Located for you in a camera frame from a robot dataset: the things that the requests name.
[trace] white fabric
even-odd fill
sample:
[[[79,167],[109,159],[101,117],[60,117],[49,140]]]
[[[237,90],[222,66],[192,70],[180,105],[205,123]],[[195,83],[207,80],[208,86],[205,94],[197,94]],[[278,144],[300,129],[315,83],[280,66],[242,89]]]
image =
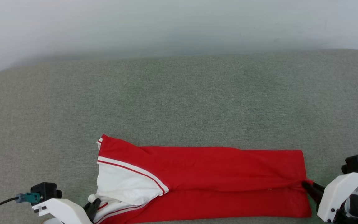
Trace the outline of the white fabric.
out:
[[[141,205],[163,194],[158,185],[146,176],[122,167],[98,164],[98,190],[96,192],[98,196],[118,199],[132,205]]]
[[[157,196],[168,192],[168,187],[155,175],[140,167],[115,159],[98,157],[99,175],[96,194],[88,197],[89,202],[101,200],[101,209],[96,213],[94,222],[127,211],[140,209]]]
[[[162,183],[162,181],[160,179],[158,179],[154,174],[150,173],[149,171],[147,171],[145,169],[142,169],[142,168],[137,167],[137,166],[133,166],[133,165],[131,165],[129,163],[124,163],[124,162],[121,162],[121,161],[118,161],[118,160],[115,160],[115,159],[108,159],[108,158],[101,157],[101,156],[98,157],[98,161],[103,161],[103,162],[106,162],[106,163],[116,164],[118,166],[126,167],[128,169],[131,169],[131,170],[134,170],[136,172],[142,173],[143,175],[140,175],[140,176],[146,177],[148,180],[152,180],[152,182],[155,183],[155,185],[158,188],[160,188],[159,186],[161,186],[161,188],[163,189],[164,193],[167,193],[169,191],[168,187],[164,183]]]

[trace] gray cushion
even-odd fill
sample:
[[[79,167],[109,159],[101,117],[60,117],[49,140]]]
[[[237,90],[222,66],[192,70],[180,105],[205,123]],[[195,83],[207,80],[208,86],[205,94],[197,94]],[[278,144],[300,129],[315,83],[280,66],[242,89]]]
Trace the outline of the gray cushion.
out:
[[[70,61],[0,72],[0,201],[43,181],[84,205],[96,191],[96,141],[302,149],[326,185],[358,153],[358,51]],[[268,208],[280,206],[271,202]],[[228,218],[168,223],[322,223]],[[38,224],[29,204],[0,223]]]

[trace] white lining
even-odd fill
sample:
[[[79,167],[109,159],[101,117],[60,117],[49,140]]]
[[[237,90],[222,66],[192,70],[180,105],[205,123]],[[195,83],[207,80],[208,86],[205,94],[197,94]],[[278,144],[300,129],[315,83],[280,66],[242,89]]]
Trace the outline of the white lining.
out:
[[[135,170],[135,171],[137,171],[139,173],[145,174],[145,175],[149,176],[151,179],[155,180],[162,187],[162,189],[164,190],[164,193],[167,193],[169,191],[168,187],[164,183],[162,183],[162,181],[160,179],[158,179],[155,175],[153,175],[152,173],[150,173],[149,171],[147,171],[145,169],[142,169],[140,167],[131,165],[129,163],[121,162],[119,160],[108,159],[108,158],[102,157],[102,156],[99,156],[98,160],[103,161],[103,162],[107,162],[107,163],[117,164],[117,165],[120,165],[120,166],[123,166],[123,167],[127,167],[129,169]]]
[[[103,217],[102,219],[96,221],[95,224],[99,224],[99,223],[103,222],[103,221],[104,221],[105,219],[107,219],[107,218],[110,218],[110,217],[115,216],[115,215],[122,214],[122,213],[124,213],[124,212],[129,212],[129,211],[141,209],[141,208],[143,208],[145,205],[147,205],[147,204],[143,204],[143,205],[141,205],[141,206],[139,206],[139,207],[135,207],[135,208],[129,207],[129,208],[123,209],[123,210],[121,210],[121,211],[119,211],[119,212],[115,212],[115,213],[112,213],[112,214],[109,214],[109,215],[105,215],[105,217]]]
[[[98,144],[98,150],[99,150],[99,151],[100,151],[100,146],[102,145],[101,142],[103,142],[103,139],[102,139],[102,138],[100,138],[99,141],[96,142],[96,143]]]
[[[124,167],[100,163],[96,194],[107,197],[105,201],[117,199],[130,205],[141,205],[164,192],[150,177]]]

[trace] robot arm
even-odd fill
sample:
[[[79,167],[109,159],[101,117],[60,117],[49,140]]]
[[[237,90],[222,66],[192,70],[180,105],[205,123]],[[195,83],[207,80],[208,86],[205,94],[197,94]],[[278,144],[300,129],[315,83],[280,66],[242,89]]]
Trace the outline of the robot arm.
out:
[[[325,222],[358,224],[358,155],[345,159],[344,175],[338,176],[327,187],[316,183],[302,183],[317,203],[317,216]]]
[[[84,207],[67,200],[61,199],[62,193],[57,190],[54,183],[40,183],[31,187],[31,192],[39,193],[41,200],[37,203],[31,203],[34,213],[40,216],[51,214],[54,219],[48,220],[47,224],[93,224],[96,212],[100,205],[100,199],[93,203],[88,203]]]

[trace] white wall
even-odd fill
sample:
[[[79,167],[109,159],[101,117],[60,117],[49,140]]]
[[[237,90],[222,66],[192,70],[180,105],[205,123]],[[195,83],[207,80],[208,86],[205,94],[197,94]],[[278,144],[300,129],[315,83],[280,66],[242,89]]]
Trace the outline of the white wall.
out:
[[[0,71],[38,61],[358,49],[358,0],[0,0]]]

